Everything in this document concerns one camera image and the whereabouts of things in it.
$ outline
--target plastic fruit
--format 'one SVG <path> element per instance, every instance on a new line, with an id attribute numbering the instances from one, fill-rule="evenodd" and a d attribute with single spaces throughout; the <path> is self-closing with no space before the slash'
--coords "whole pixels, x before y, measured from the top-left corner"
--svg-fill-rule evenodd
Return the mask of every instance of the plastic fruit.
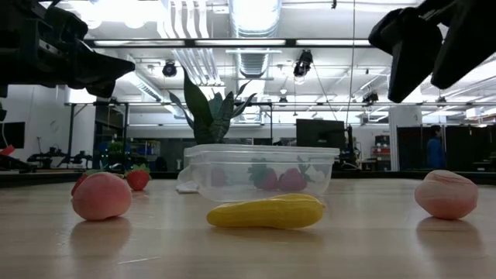
<path id="1" fill-rule="evenodd" d="M 255 187 L 263 190 L 276 190 L 279 188 L 279 182 L 277 181 L 277 174 L 274 169 L 268 168 L 265 170 L 260 177 L 261 180 L 255 181 Z"/>
<path id="2" fill-rule="evenodd" d="M 302 191 L 307 187 L 307 181 L 297 168 L 286 170 L 279 178 L 279 188 L 282 191 Z"/>
<path id="3" fill-rule="evenodd" d="M 76 184 L 72 188 L 71 196 L 74 196 L 74 193 L 78 189 L 79 185 L 81 185 L 81 183 L 83 183 L 83 181 L 86 180 L 86 178 L 88 178 L 92 174 L 97 174 L 98 172 L 101 171 L 102 170 L 87 170 L 85 173 L 83 173 L 83 175 L 81 175 L 81 177 L 77 180 Z"/>
<path id="4" fill-rule="evenodd" d="M 87 177 L 72 199 L 74 211 L 88 221 L 122 215 L 130 206 L 131 190 L 127 183 L 106 172 Z"/>
<path id="5" fill-rule="evenodd" d="M 131 171 L 125 174 L 127 183 L 134 191 L 142 191 L 150 181 L 150 169 L 144 164 L 134 165 Z"/>
<path id="6" fill-rule="evenodd" d="M 277 174 L 273 168 L 267 167 L 266 164 L 260 164 L 267 162 L 265 159 L 253 159 L 254 163 L 252 167 L 248 169 L 250 174 L 250 181 L 253 182 L 257 189 L 262 190 L 276 190 L 279 188 L 279 182 L 277 181 Z"/>
<path id="7" fill-rule="evenodd" d="M 439 219 L 460 219 L 477 207 L 478 188 L 469 179 L 447 170 L 434 170 L 415 189 L 415 200 Z"/>
<path id="8" fill-rule="evenodd" d="M 224 228 L 300 229 L 317 223 L 324 205 L 309 195 L 288 194 L 259 201 L 220 205 L 207 214 L 210 225 Z"/>

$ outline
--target toy strawberry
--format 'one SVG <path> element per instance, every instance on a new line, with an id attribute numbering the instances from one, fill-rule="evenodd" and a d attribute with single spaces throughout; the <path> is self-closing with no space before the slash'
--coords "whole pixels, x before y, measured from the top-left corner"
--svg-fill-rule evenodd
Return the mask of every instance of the toy strawberry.
<path id="1" fill-rule="evenodd" d="M 273 168 L 267 167 L 266 164 L 260 164 L 267 162 L 265 159 L 253 159 L 252 167 L 248 169 L 250 175 L 250 181 L 253 182 L 256 188 L 262 190 L 276 190 L 279 188 L 279 183 L 277 182 L 277 175 Z"/>
<path id="2" fill-rule="evenodd" d="M 298 161 L 303 163 L 303 160 L 298 157 Z M 279 188 L 282 191 L 303 191 L 308 182 L 314 182 L 306 171 L 310 168 L 308 164 L 299 164 L 298 169 L 293 167 L 279 177 Z"/>
<path id="3" fill-rule="evenodd" d="M 126 172 L 124 176 L 134 191 L 142 191 L 150 181 L 150 169 L 145 164 L 134 165 L 132 170 Z"/>

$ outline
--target red strawberry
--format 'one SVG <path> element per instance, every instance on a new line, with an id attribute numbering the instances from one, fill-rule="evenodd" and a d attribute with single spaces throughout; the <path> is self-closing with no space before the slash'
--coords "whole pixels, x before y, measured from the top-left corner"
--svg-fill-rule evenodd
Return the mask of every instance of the red strawberry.
<path id="1" fill-rule="evenodd" d="M 88 178 L 88 176 L 90 176 L 92 174 L 96 174 L 96 173 L 102 172 L 102 171 L 103 170 L 87 170 L 85 173 L 83 173 L 83 175 L 81 175 L 81 177 L 77 180 L 76 184 L 72 188 L 71 195 L 74 196 L 74 193 L 78 189 L 79 185 L 81 185 L 81 183 L 83 183 L 83 181 L 86 178 Z"/>
<path id="2" fill-rule="evenodd" d="M 291 168 L 281 175 L 279 187 L 282 191 L 302 191 L 307 187 L 307 181 L 297 168 Z"/>
<path id="3" fill-rule="evenodd" d="M 262 179 L 255 181 L 255 187 L 268 191 L 276 190 L 277 188 L 279 188 L 276 171 L 274 169 L 267 168 L 264 171 Z"/>
<path id="4" fill-rule="evenodd" d="M 150 175 L 144 170 L 132 170 L 127 174 L 126 180 L 134 191 L 142 191 L 150 181 Z"/>
<path id="5" fill-rule="evenodd" d="M 145 164 L 133 165 L 131 168 L 132 170 L 124 174 L 127 183 L 134 191 L 142 191 L 150 181 L 150 169 Z"/>

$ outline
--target toy peach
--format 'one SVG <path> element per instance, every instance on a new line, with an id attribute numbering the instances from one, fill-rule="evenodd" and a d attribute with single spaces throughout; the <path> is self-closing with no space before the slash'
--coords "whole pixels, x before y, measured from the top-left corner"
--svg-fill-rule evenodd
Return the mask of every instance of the toy peach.
<path id="1" fill-rule="evenodd" d="M 469 179 L 447 170 L 427 174 L 415 190 L 415 200 L 430 215 L 454 220 L 477 207 L 478 188 Z"/>
<path id="2" fill-rule="evenodd" d="M 110 173 L 92 174 L 75 191 L 72 207 L 83 219 L 98 221 L 126 213 L 131 196 L 123 179 Z"/>

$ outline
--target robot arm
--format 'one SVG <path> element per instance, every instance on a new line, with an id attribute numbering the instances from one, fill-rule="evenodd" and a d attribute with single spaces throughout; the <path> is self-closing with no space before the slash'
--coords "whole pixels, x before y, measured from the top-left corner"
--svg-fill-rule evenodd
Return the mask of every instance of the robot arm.
<path id="1" fill-rule="evenodd" d="M 126 60 L 96 53 L 83 39 L 88 26 L 76 15 L 35 0 L 0 4 L 0 92 L 9 84 L 66 84 L 98 97 L 112 96 L 115 80 L 134 71 Z"/>
<path id="2" fill-rule="evenodd" d="M 431 73 L 432 84 L 451 87 L 496 51 L 495 1 L 425 0 L 389 12 L 370 44 L 393 56 L 389 99 L 402 102 Z M 438 25 L 449 27 L 446 38 Z"/>

